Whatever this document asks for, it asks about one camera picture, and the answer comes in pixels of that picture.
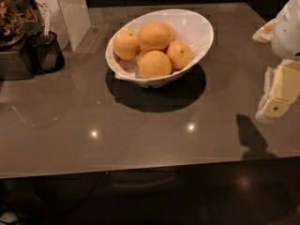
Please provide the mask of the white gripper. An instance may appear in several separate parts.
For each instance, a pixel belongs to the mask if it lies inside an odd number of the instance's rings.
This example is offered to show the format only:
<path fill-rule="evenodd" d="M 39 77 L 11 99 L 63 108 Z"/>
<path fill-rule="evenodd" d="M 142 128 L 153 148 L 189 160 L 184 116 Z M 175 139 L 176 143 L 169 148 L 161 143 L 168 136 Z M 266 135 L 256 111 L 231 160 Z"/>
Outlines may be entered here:
<path fill-rule="evenodd" d="M 279 119 L 300 96 L 300 0 L 289 0 L 273 19 L 257 30 L 255 41 L 271 41 L 274 54 L 284 59 L 264 74 L 264 94 L 256 119 L 269 123 Z"/>

